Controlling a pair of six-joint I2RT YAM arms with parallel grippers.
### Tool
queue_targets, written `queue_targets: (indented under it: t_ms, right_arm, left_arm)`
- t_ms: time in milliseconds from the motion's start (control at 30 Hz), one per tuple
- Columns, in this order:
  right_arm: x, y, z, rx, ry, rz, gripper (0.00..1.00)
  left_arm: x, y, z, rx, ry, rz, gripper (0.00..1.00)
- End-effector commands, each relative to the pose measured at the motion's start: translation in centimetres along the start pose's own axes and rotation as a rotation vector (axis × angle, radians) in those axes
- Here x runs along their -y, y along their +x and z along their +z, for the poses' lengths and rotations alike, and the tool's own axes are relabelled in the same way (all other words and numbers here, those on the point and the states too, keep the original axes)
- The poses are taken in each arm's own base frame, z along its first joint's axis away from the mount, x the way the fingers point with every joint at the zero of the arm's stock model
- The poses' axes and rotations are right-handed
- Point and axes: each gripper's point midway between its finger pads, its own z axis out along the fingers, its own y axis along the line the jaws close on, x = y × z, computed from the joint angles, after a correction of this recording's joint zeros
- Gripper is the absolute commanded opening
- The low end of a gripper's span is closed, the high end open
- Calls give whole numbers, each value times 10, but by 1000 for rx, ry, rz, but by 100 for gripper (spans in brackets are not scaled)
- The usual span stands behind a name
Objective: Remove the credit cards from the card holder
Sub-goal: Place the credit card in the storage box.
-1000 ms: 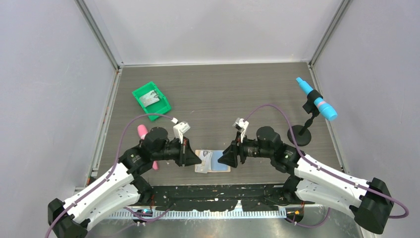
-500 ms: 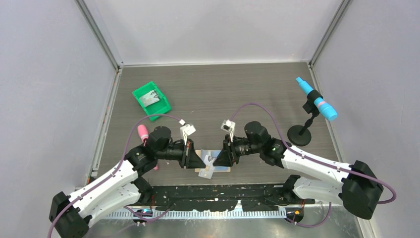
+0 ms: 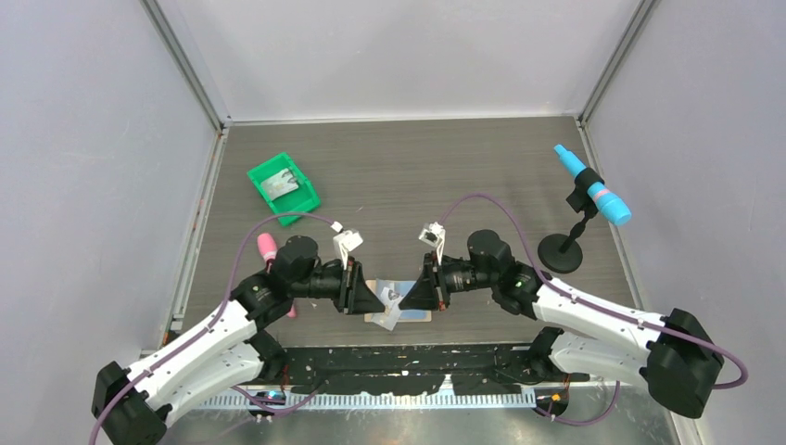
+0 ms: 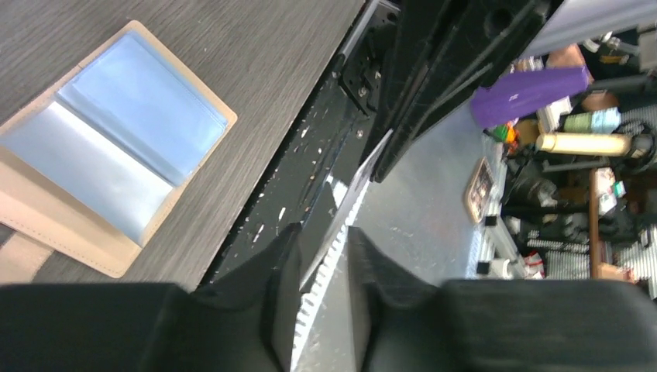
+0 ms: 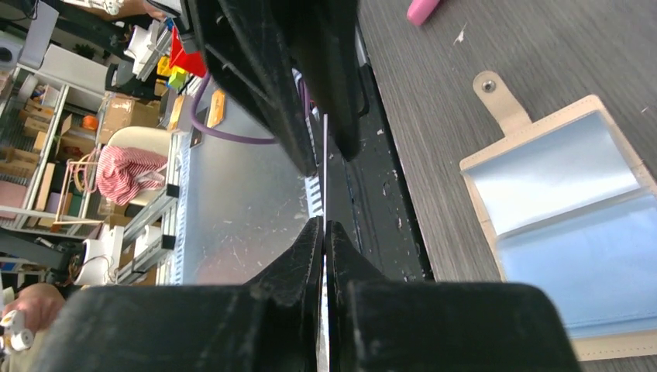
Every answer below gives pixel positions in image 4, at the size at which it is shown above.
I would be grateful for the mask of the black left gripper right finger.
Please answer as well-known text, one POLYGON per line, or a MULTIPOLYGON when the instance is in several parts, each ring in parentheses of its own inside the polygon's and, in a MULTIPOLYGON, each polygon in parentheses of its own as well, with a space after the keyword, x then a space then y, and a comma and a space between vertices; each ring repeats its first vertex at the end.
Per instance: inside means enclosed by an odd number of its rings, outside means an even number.
POLYGON ((358 371, 654 371, 656 306, 621 281, 424 282, 348 232, 358 371))

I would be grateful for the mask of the beige card holder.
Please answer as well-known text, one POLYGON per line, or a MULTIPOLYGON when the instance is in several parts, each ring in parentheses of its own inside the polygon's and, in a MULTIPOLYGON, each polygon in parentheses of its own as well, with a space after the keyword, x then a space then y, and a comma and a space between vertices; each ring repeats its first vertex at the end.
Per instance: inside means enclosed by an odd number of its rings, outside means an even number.
POLYGON ((1 282, 59 252, 122 277, 237 114, 128 22, 1 128, 1 282))

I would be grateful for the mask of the white gold lettered card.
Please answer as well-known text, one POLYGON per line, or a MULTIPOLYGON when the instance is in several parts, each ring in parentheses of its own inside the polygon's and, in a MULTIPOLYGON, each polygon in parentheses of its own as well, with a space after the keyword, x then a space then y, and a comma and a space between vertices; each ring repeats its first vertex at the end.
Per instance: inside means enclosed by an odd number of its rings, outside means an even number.
POLYGON ((312 286, 312 280, 315 272, 318 270, 319 266, 324 260, 324 257, 331 248, 331 245, 336 240, 338 233, 342 227, 347 224, 349 213, 353 210, 358 197, 363 192, 363 189, 368 185, 375 164, 382 154, 383 148, 389 141, 392 133, 392 129, 386 132, 383 139, 374 147, 372 152, 358 167, 349 185, 346 186, 344 183, 342 183, 344 190, 342 199, 339 201, 335 214, 333 215, 333 219, 322 238, 322 244, 320 245, 318 252, 315 254, 315 257, 311 261, 309 268, 301 279, 299 287, 301 293, 309 292, 310 287, 312 286))

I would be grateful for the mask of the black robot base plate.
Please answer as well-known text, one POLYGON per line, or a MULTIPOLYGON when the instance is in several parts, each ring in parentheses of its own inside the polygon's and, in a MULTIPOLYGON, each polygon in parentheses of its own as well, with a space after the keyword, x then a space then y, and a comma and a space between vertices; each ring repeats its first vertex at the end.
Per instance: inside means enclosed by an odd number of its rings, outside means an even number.
POLYGON ((218 280, 265 249, 287 225, 304 226, 307 270, 373 128, 396 1, 369 1, 335 53, 202 278, 218 280))

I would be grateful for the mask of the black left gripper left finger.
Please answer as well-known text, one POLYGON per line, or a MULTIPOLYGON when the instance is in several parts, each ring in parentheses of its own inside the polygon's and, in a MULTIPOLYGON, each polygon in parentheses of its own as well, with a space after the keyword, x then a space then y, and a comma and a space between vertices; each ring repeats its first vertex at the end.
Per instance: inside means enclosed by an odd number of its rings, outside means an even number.
POLYGON ((288 371, 301 224, 212 284, 12 284, 3 371, 288 371))

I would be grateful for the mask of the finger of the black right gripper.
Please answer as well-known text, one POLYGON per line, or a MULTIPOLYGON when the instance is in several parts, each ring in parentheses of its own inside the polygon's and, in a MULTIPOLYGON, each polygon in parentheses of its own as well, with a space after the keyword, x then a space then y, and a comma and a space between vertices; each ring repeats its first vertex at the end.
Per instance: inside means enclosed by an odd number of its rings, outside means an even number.
POLYGON ((403 1, 366 145, 389 137, 371 181, 383 181, 415 140, 493 85, 551 16, 550 1, 403 1))

